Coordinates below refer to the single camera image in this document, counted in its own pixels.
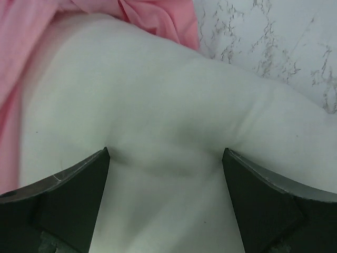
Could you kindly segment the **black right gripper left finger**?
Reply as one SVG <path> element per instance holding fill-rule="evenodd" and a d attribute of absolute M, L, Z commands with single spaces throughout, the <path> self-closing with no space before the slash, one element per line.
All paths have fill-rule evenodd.
<path fill-rule="evenodd" d="M 1 195 L 1 252 L 88 252 L 106 184 L 106 148 Z"/>

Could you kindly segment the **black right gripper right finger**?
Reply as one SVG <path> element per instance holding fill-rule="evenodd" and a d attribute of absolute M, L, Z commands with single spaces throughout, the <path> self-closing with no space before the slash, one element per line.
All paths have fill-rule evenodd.
<path fill-rule="evenodd" d="M 336 252 L 336 194 L 225 149 L 224 175 L 245 252 Z"/>

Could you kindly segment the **white pillow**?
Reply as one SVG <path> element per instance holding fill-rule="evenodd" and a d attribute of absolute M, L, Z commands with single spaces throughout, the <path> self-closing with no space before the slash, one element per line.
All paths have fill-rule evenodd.
<path fill-rule="evenodd" d="M 91 252 L 243 252 L 226 148 L 336 191 L 335 115 L 108 15 L 55 20 L 22 86 L 20 186 L 111 154 Z"/>

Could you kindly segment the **pink satin pillowcase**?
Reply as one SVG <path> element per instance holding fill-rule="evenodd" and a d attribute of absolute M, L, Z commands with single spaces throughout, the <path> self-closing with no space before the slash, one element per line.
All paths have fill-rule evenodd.
<path fill-rule="evenodd" d="M 1 192 L 18 185 L 19 79 L 37 42 L 59 13 L 103 13 L 199 49 L 192 1 L 1 1 Z"/>

